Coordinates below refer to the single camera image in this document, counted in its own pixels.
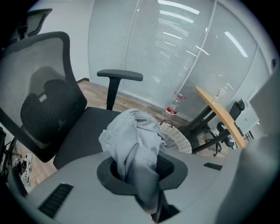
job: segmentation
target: plastic bottle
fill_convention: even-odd
[[[173,102],[164,111],[164,117],[167,119],[170,119],[172,116],[177,114],[178,106],[179,106],[180,102],[186,99],[186,97],[183,97],[183,95],[180,93],[179,94],[175,93],[175,94],[176,94],[176,96],[175,96]]]

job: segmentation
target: gray cloth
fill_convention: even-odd
[[[157,121],[138,109],[129,109],[108,125],[99,142],[117,162],[120,179],[137,189],[139,204],[147,213],[155,213],[159,191],[157,156],[165,146]]]

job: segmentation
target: red bottle label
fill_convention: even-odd
[[[168,113],[169,115],[175,115],[177,113],[177,111],[171,110],[169,107],[167,107],[165,112]]]

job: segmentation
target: mesh backrest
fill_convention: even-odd
[[[0,61],[0,122],[48,161],[86,106],[70,65],[66,33],[20,40]]]

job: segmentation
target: wooden desk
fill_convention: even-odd
[[[211,107],[211,109],[215,112],[215,114],[220,118],[220,120],[227,127],[230,134],[234,137],[234,140],[238,144],[240,148],[245,148],[245,142],[238,131],[237,127],[234,124],[234,120],[227,112],[225,108],[223,108],[218,102],[216,102],[206,91],[204,91],[200,87],[196,87],[196,92],[198,95]]]

